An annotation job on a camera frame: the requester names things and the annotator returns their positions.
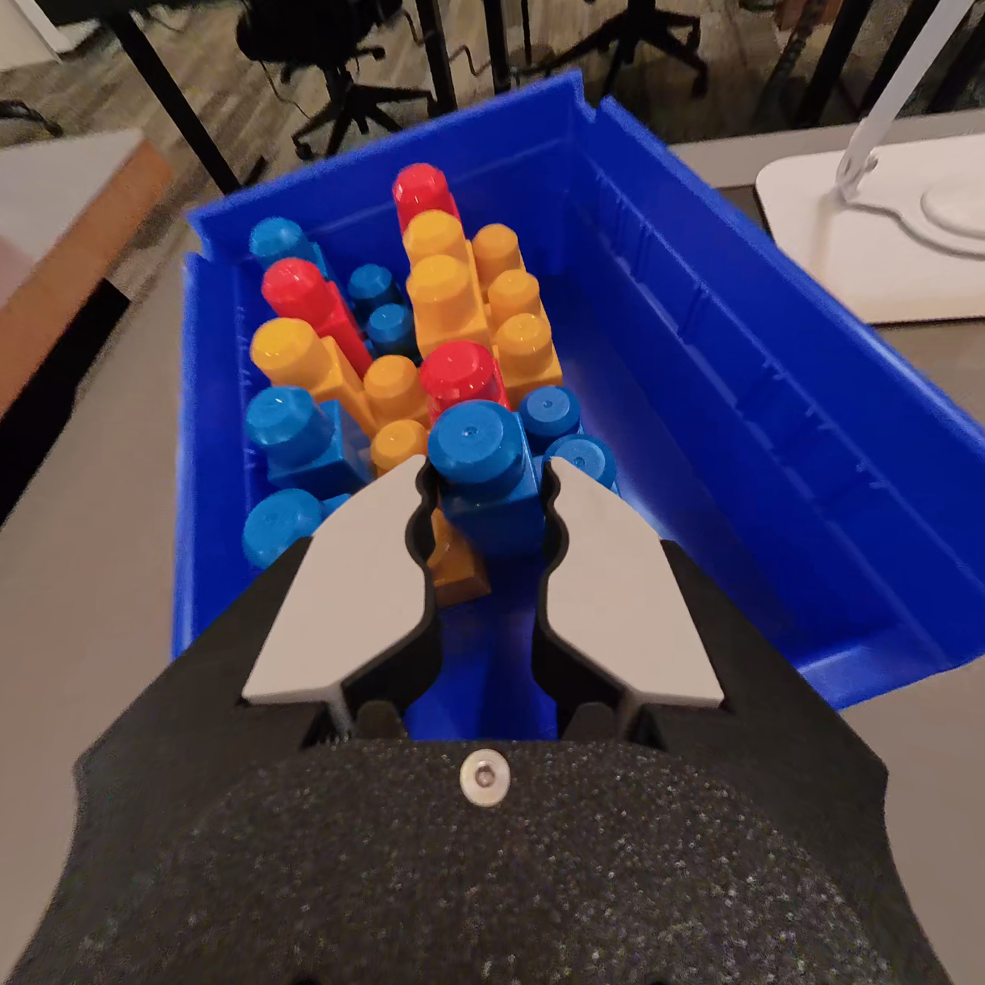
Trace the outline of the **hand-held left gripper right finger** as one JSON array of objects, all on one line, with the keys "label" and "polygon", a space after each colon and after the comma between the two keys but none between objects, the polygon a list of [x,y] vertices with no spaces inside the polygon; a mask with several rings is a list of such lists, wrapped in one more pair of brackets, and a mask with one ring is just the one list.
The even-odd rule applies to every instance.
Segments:
[{"label": "hand-held left gripper right finger", "polygon": [[581,706],[631,732],[646,705],[718,709],[725,695],[663,542],[609,487],[560,456],[545,461],[547,564],[531,666],[558,731]]}]

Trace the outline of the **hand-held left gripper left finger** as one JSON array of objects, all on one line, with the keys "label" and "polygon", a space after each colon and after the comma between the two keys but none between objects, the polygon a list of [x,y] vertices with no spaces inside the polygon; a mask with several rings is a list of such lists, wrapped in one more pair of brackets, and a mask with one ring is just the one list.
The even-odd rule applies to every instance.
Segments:
[{"label": "hand-held left gripper left finger", "polygon": [[406,716],[442,664],[427,568],[436,504],[434,471],[414,454],[254,580],[240,605],[256,624],[245,703],[321,703],[338,732],[374,703]]}]

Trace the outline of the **blue one-stud mega block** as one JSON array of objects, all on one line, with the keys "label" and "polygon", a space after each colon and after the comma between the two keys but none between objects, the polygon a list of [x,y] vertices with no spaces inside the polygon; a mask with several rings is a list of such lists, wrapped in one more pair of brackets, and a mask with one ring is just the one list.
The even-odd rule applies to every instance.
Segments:
[{"label": "blue one-stud mega block", "polygon": [[265,570],[295,542],[313,536],[350,499],[350,494],[318,499],[299,488],[281,489],[266,497],[245,520],[241,537],[245,559]]},{"label": "blue one-stud mega block", "polygon": [[271,386],[250,401],[244,424],[277,488],[324,500],[373,481],[370,438],[339,400],[318,402],[300,387]]},{"label": "blue one-stud mega block", "polygon": [[541,550],[540,479],[518,415],[489,400],[457,404],[432,426],[427,455],[445,518],[480,554],[511,559]]},{"label": "blue one-stud mega block", "polygon": [[270,216],[256,224],[249,236],[250,255],[268,270],[284,259],[300,259],[314,264],[325,278],[328,268],[319,245],[311,240],[302,227],[282,216]]}]

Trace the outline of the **blue plastic bin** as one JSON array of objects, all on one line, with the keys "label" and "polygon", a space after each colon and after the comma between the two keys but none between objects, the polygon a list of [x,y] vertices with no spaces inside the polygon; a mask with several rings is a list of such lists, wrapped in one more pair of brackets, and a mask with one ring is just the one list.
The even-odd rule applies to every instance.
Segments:
[{"label": "blue plastic bin", "polygon": [[328,264],[404,281],[392,185],[444,172],[469,234],[513,228],[565,383],[622,496],[835,709],[983,655],[983,429],[608,97],[569,73],[192,211],[184,269],[172,655],[252,584],[270,494],[243,427],[273,316],[271,216]]}]

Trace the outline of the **white sign stand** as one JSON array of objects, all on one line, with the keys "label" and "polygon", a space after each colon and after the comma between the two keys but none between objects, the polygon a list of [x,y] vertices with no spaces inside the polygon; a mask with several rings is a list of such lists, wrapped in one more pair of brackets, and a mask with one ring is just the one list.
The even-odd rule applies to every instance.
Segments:
[{"label": "white sign stand", "polygon": [[971,5],[938,5],[840,159],[788,156],[756,179],[777,246],[868,324],[983,318],[983,134],[885,141]]}]

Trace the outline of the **wooden desk with black legs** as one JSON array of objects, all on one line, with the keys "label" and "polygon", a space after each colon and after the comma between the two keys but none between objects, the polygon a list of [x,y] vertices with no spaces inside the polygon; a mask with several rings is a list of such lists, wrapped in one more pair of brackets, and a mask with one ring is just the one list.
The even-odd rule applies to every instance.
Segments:
[{"label": "wooden desk with black legs", "polygon": [[[445,33],[437,1],[415,1],[417,23],[420,27],[421,39],[417,42],[425,50],[429,67],[432,87],[434,88],[434,108],[429,110],[431,117],[442,116],[458,109],[457,96],[451,73],[452,56],[447,49]],[[524,65],[514,68],[509,60],[506,43],[506,26],[504,2],[484,1],[482,3],[485,22],[486,40],[489,55],[489,69],[494,85],[494,93],[509,92],[514,83],[528,71],[533,70],[533,43],[530,22],[530,3],[518,3],[522,37]]]}]

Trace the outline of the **black office chair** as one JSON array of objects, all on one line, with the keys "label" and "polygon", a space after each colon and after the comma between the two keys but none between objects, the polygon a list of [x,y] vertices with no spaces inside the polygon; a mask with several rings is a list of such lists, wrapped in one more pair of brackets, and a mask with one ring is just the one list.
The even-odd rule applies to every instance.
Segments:
[{"label": "black office chair", "polygon": [[696,72],[692,97],[699,99],[706,96],[709,85],[708,65],[698,54],[701,38],[698,16],[661,9],[655,1],[628,1],[621,13],[606,19],[584,40],[532,66],[529,72],[548,77],[590,53],[605,53],[613,47],[600,92],[600,97],[606,97],[612,94],[618,73],[633,63],[637,47],[647,44]]},{"label": "black office chair", "polygon": [[425,102],[429,118],[439,114],[437,100],[428,91],[414,88],[363,85],[353,80],[349,63],[364,56],[385,57],[380,45],[363,41],[375,28],[403,13],[401,1],[251,1],[243,11],[235,37],[240,52],[250,61],[284,68],[282,81],[297,70],[315,68],[325,80],[329,100],[307,124],[291,136],[295,153],[303,162],[316,153],[305,140],[331,124],[325,156],[339,152],[351,125],[368,134],[374,122],[389,133],[401,125],[385,112],[384,104]]}]

